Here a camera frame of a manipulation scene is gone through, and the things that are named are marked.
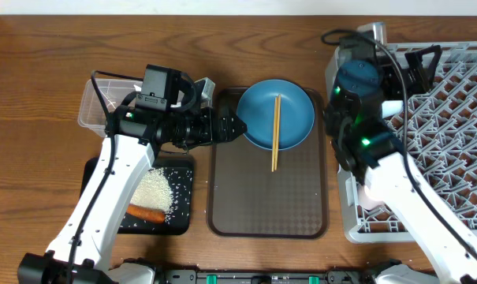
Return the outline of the dark blue plate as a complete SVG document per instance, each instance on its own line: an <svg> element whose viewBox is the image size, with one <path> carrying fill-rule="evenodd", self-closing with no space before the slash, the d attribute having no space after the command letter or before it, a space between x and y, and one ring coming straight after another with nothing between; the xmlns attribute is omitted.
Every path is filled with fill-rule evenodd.
<svg viewBox="0 0 477 284"><path fill-rule="evenodd" d="M237 116L248 128L245 137L259 148L272 148L274 102L278 96L281 97L281 151L301 144L315 123L315 108L305 90L287 80L260 81L245 91L237 105Z"/></svg>

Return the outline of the wooden chopstick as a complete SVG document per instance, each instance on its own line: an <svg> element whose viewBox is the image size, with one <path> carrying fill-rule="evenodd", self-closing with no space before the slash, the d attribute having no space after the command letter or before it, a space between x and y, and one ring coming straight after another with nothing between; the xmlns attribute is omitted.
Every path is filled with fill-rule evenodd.
<svg viewBox="0 0 477 284"><path fill-rule="evenodd" d="M275 150L274 150L274 171L278 168L278 152L279 152L279 136L280 136L280 119L281 119L281 95L276 98L276 117L275 117Z"/></svg>
<svg viewBox="0 0 477 284"><path fill-rule="evenodd" d="M275 98L275 102L274 102L274 121L275 121L275 117L276 117L276 98ZM274 142L274 138L275 138L275 123L273 124L273 143L272 143L272 162L271 162L271 172L274 172L274 150L275 150L275 142Z"/></svg>

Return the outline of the pink cup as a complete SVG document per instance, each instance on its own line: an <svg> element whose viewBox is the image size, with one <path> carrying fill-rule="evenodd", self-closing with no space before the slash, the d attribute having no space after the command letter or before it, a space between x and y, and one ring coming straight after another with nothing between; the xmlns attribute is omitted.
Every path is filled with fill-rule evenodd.
<svg viewBox="0 0 477 284"><path fill-rule="evenodd" d="M361 185L358 189L358 202L362 208L368 211L384 204L382 200L371 195L371 190L366 185Z"/></svg>

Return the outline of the orange carrot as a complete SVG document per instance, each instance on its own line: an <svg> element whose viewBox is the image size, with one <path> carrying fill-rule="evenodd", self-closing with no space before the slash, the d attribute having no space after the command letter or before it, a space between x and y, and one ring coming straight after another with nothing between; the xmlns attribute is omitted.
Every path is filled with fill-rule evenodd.
<svg viewBox="0 0 477 284"><path fill-rule="evenodd" d="M127 213L146 222L152 222L155 224L163 223L166 217L165 213L161 210L140 207L134 204L128 206Z"/></svg>

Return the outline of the light blue rice bowl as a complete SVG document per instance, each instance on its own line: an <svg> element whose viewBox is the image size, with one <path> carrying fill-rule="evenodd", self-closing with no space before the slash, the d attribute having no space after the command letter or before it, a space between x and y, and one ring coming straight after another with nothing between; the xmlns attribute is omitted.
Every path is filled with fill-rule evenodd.
<svg viewBox="0 0 477 284"><path fill-rule="evenodd" d="M389 118L399 114L404 109L404 102L401 100L386 100L382 103L382 118Z"/></svg>

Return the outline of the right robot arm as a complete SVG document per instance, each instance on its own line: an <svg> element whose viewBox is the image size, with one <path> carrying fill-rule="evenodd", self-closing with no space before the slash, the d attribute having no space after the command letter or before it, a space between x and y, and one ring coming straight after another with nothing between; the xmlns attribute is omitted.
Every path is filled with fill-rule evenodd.
<svg viewBox="0 0 477 284"><path fill-rule="evenodd" d="M477 50L341 43L326 132L358 204L399 222L440 283L477 283Z"/></svg>

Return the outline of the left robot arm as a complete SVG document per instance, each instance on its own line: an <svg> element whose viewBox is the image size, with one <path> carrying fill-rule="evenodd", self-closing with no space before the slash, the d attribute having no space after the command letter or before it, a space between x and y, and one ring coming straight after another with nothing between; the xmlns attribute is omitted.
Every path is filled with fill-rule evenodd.
<svg viewBox="0 0 477 284"><path fill-rule="evenodd" d="M221 117L206 107L191 112L119 106L107 118L106 139L78 204L43 255L28 253L20 283L153 283L156 269L143 262L110 268L122 219L143 176L167 142L190 149L230 142L247 126L232 110Z"/></svg>

